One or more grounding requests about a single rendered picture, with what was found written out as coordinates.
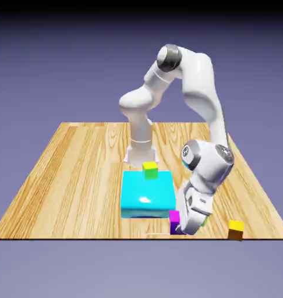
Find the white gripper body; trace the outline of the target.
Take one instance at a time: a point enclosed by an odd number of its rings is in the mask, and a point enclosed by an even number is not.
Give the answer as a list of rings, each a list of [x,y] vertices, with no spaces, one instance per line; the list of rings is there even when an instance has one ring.
[[[212,214],[212,207],[199,208],[182,205],[178,207],[178,211],[180,216],[178,231],[186,235],[194,235],[206,218]]]

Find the small yellow cube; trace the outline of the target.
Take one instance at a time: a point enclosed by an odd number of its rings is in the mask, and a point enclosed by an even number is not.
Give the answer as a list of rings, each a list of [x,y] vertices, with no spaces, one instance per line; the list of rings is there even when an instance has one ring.
[[[242,241],[244,233],[244,222],[229,220],[228,239]]]

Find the small green cube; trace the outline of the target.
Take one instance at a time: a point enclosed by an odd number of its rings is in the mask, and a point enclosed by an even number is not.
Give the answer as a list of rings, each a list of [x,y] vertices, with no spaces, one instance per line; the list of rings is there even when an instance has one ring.
[[[158,165],[156,162],[144,162],[142,164],[143,174],[145,179],[156,179],[158,178]]]

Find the small purple cube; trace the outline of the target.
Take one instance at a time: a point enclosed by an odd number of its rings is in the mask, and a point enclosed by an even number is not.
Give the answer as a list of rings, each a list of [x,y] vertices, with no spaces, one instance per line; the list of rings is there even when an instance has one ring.
[[[171,235],[185,235],[180,226],[180,215],[177,210],[169,212],[169,233]]]

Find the large cyan box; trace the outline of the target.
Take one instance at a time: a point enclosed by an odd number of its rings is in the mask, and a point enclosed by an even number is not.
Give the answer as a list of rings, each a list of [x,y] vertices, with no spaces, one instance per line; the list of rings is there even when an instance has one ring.
[[[168,218],[176,209],[172,173],[159,171],[146,179],[142,171],[124,171],[121,188],[122,218]]]

